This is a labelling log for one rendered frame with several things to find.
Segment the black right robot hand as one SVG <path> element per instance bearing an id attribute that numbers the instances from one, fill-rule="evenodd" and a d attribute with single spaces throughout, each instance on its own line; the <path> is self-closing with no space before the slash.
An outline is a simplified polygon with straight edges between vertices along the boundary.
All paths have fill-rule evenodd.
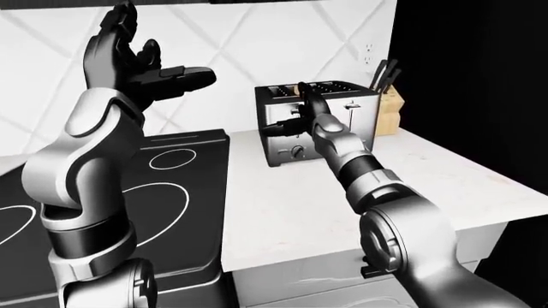
<path id="1" fill-rule="evenodd" d="M 299 117 L 278 121 L 260 129 L 260 132 L 268 138 L 280 136 L 293 136 L 308 133 L 313 135 L 313 121 L 321 115 L 330 115 L 331 110 L 320 93 L 305 82 L 297 84 L 299 97 L 304 104 L 298 107 Z"/>

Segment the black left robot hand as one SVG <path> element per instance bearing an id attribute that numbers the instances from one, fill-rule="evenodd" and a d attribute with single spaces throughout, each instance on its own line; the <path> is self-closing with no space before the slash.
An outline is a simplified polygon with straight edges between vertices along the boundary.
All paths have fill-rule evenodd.
<path id="1" fill-rule="evenodd" d="M 182 97 L 217 81 L 208 67 L 163 68 L 160 45 L 153 38 L 134 53 L 129 44 L 136 34 L 137 18 L 131 0 L 123 0 L 107 12 L 98 34 L 88 41 L 83 58 L 89 89 L 115 89 L 144 112 L 153 102 Z"/>

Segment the silver black four-slot toaster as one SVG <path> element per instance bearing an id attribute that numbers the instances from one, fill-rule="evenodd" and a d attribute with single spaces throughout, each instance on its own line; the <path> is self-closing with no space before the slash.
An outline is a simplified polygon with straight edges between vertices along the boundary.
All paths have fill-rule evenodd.
<path id="1" fill-rule="evenodd" d="M 331 113 L 373 148 L 380 96 L 364 86 L 347 81 L 317 81 L 310 84 L 329 105 Z M 271 167 L 307 161 L 321 156 L 311 136 L 303 129 L 296 84 L 254 88 L 259 135 L 266 161 Z"/>

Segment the wooden knife block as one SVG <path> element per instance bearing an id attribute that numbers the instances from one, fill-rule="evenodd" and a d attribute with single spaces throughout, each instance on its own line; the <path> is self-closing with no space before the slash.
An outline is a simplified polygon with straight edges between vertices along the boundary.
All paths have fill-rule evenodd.
<path id="1" fill-rule="evenodd" d="M 404 99 L 394 86 L 380 97 L 375 136 L 394 135 L 400 127 Z"/>

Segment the black glass cooktop stove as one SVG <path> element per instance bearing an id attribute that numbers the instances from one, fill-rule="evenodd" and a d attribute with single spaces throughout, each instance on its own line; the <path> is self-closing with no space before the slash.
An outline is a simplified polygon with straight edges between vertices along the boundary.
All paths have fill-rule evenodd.
<path id="1" fill-rule="evenodd" d="M 221 266 L 224 130 L 146 138 L 122 181 L 134 255 L 152 262 L 158 308 L 235 308 Z M 0 308 L 58 308 L 50 241 L 21 168 L 0 175 Z"/>

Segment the white base cabinet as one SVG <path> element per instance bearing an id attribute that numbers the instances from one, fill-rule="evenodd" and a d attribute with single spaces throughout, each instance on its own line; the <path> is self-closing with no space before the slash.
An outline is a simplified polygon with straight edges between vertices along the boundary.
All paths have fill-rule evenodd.
<path id="1" fill-rule="evenodd" d="M 249 240 L 251 253 L 238 248 L 223 256 L 241 306 L 418 308 L 394 276 L 361 276 L 366 264 L 357 219 L 320 233 L 284 233 L 287 239 L 265 247 Z"/>

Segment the black handled knife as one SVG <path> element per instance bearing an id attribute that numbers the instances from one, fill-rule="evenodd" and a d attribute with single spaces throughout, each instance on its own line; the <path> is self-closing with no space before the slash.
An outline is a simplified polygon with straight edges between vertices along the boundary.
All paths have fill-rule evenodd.
<path id="1" fill-rule="evenodd" d="M 388 63 L 388 60 L 387 59 L 383 59 L 382 61 L 380 61 L 380 63 L 378 64 L 376 70 L 374 71 L 374 74 L 373 74 L 373 77 L 372 77 L 372 80 L 371 80 L 371 83 L 370 83 L 370 86 L 369 86 L 369 89 L 370 90 L 374 90 L 375 89 L 375 86 L 377 85 L 378 83 L 378 79 L 380 77 L 380 75 L 383 73 L 386 65 Z"/>
<path id="2" fill-rule="evenodd" d="M 380 92 L 380 87 L 382 86 L 384 81 L 390 76 L 390 74 L 394 70 L 397 63 L 398 63 L 398 61 L 396 59 L 388 60 L 388 63 L 386 65 L 383 73 L 380 75 L 377 85 L 375 86 L 375 89 L 374 89 L 375 92 Z"/>
<path id="3" fill-rule="evenodd" d="M 382 86 L 380 87 L 380 93 L 381 94 L 386 94 L 390 87 L 392 86 L 392 84 L 394 83 L 394 81 L 396 80 L 396 78 L 399 76 L 399 74 L 402 72 L 402 70 L 400 68 L 397 68 L 393 74 L 391 76 L 389 76 L 385 81 L 384 83 L 382 84 Z"/>

